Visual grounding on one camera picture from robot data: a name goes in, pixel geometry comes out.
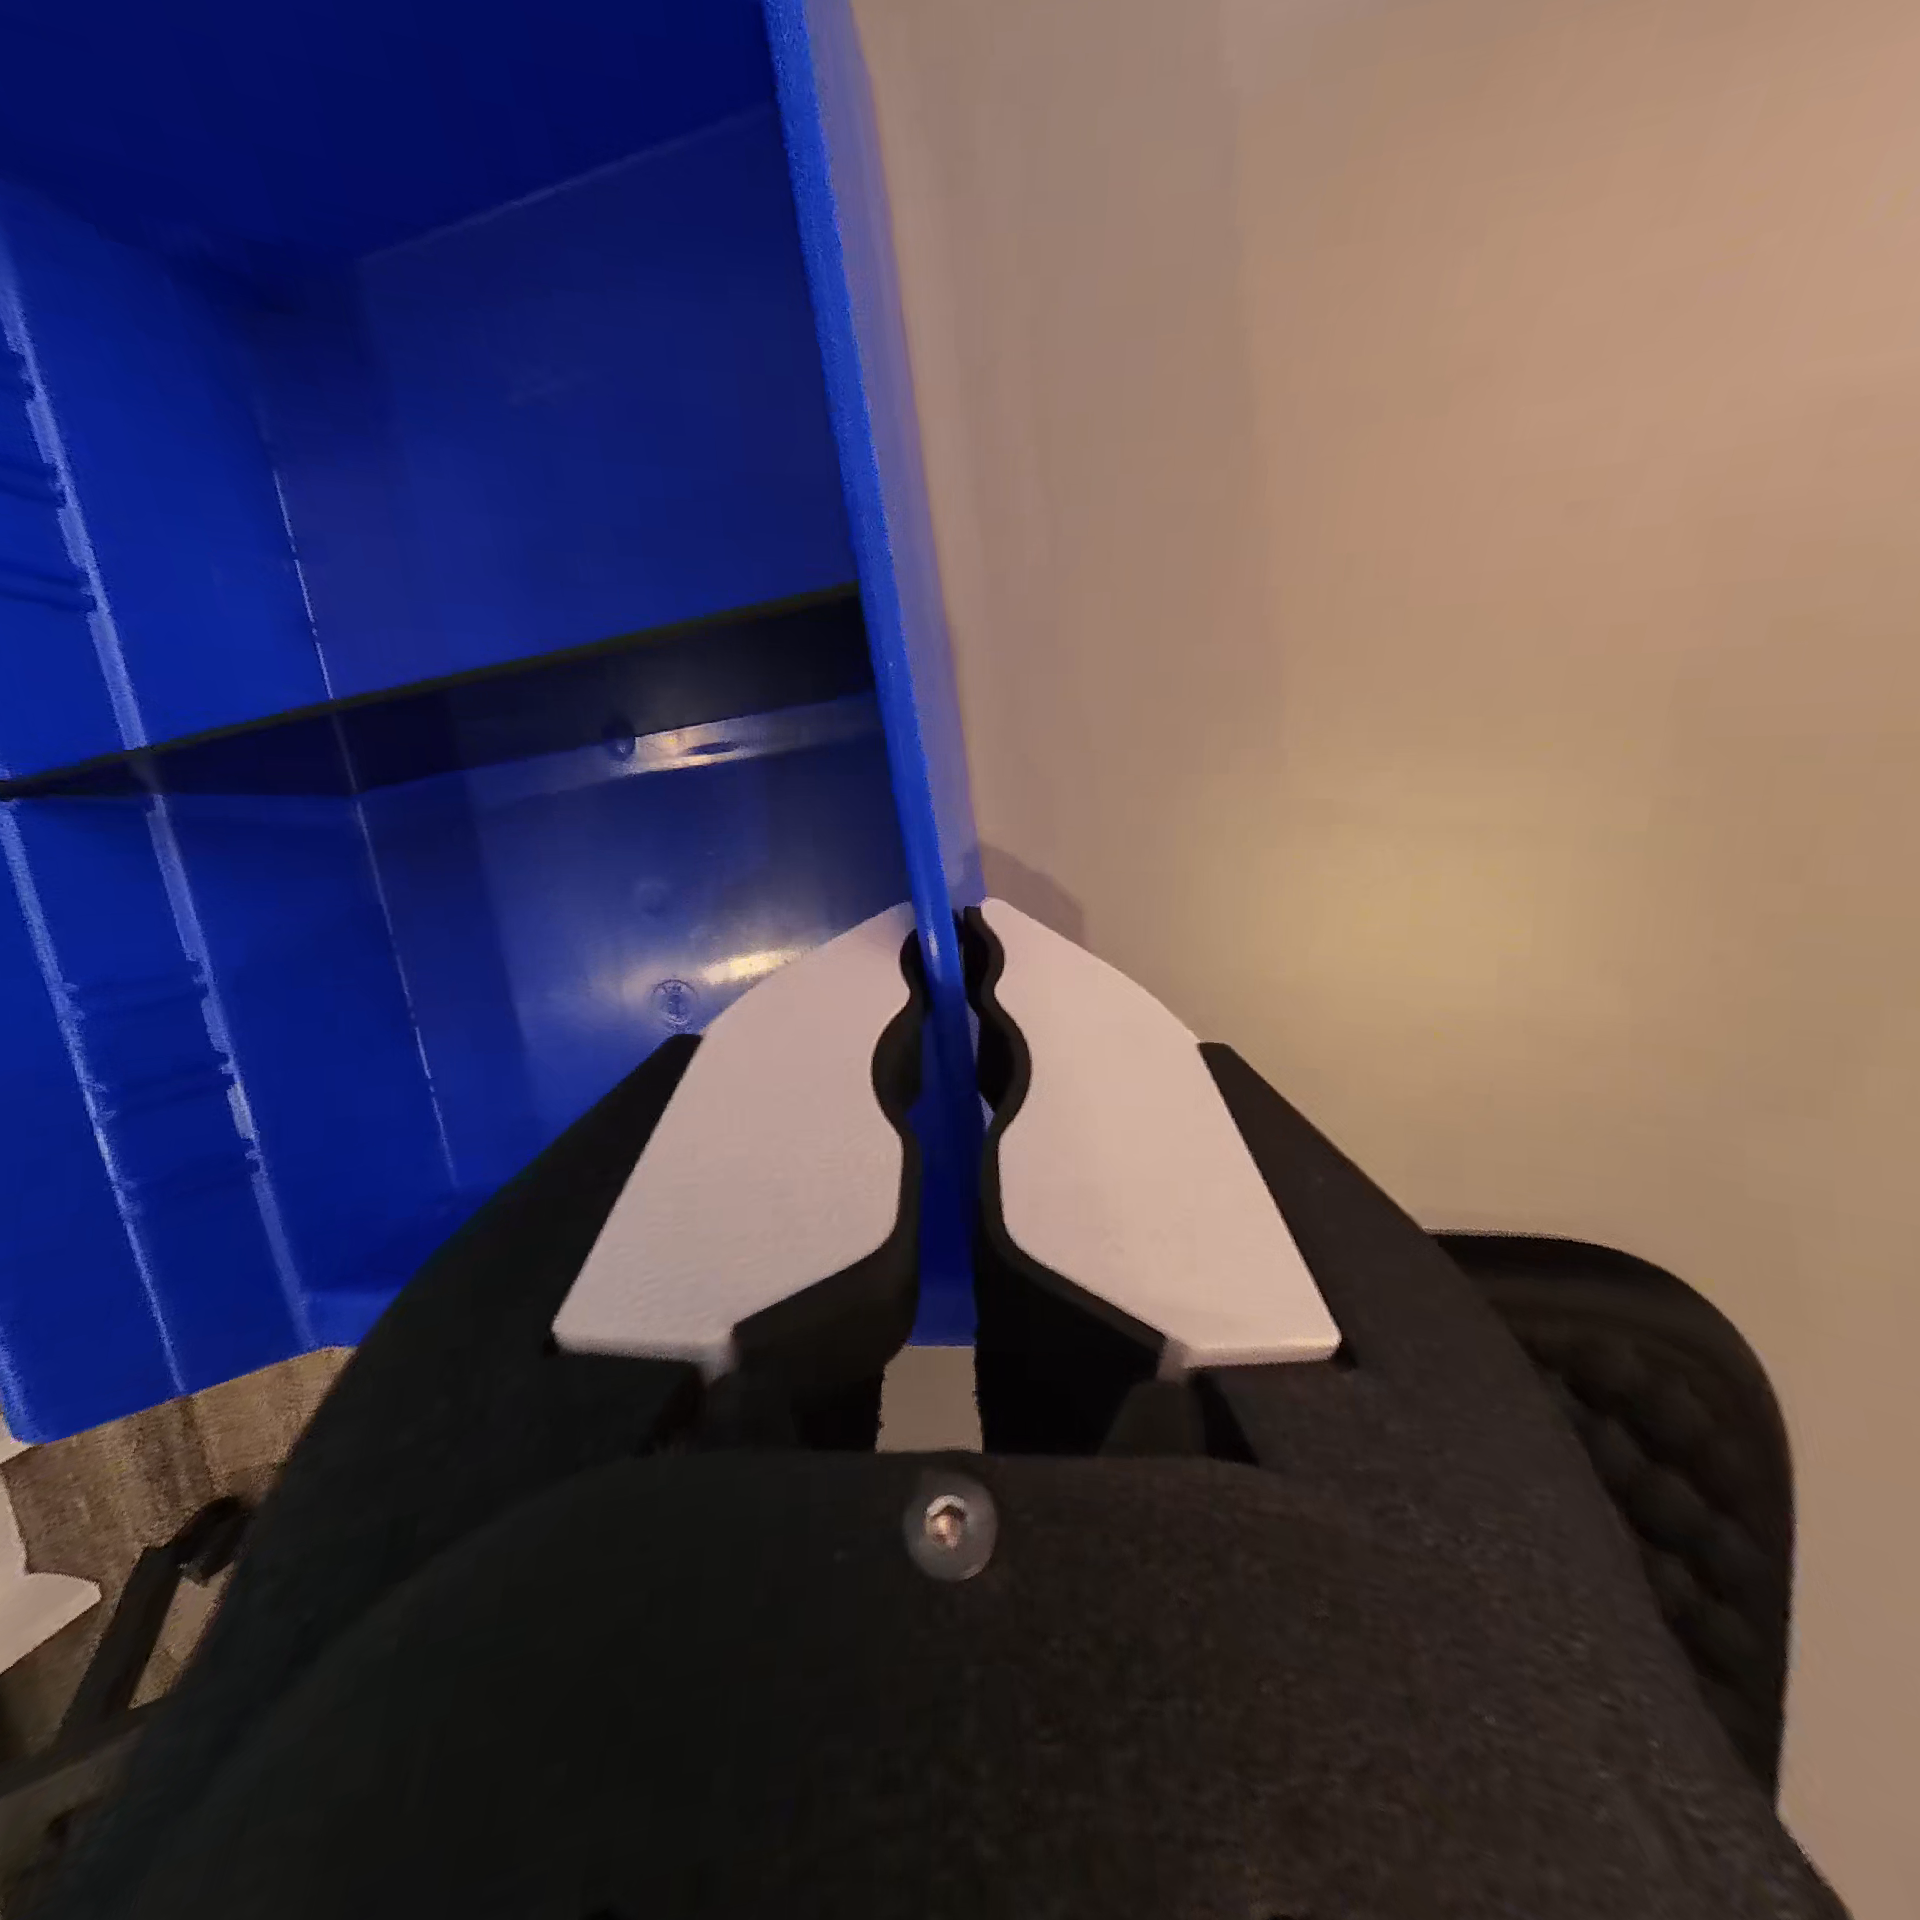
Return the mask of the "black woven pad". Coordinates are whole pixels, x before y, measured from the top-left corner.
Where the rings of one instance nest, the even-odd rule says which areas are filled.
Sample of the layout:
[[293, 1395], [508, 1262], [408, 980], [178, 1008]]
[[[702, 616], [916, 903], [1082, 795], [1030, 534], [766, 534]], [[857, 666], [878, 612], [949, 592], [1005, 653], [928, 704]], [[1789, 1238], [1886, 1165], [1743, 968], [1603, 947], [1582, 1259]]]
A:
[[1799, 1478], [1745, 1334], [1673, 1273], [1558, 1236], [1436, 1236], [1572, 1421], [1721, 1732], [1778, 1803]]

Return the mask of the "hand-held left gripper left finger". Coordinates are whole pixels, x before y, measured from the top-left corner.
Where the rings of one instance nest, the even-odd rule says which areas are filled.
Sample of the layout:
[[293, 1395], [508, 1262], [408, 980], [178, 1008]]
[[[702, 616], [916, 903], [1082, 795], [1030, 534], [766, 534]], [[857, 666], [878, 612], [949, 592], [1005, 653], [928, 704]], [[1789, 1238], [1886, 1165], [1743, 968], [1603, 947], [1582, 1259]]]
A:
[[922, 1310], [922, 947], [885, 908], [695, 1042], [550, 1347], [649, 1362], [749, 1447], [876, 1447]]

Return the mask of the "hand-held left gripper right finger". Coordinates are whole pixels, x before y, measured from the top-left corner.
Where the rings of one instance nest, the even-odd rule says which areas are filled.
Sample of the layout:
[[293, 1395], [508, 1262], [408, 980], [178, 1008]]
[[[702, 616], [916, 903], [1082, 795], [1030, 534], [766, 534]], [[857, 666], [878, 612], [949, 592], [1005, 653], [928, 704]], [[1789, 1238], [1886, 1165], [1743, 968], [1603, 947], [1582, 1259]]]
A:
[[1345, 1355], [1208, 1047], [1043, 916], [967, 915], [987, 1450], [1233, 1450], [1220, 1378]]

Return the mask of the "blue plastic bin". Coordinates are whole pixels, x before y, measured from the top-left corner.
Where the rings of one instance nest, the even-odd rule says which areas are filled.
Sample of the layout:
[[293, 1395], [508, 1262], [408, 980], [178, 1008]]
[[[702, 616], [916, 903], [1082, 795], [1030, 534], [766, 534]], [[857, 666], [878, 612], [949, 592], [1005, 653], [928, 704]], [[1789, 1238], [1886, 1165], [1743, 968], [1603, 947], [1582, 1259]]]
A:
[[939, 901], [845, 3], [6, 3], [6, 1423], [351, 1347]]

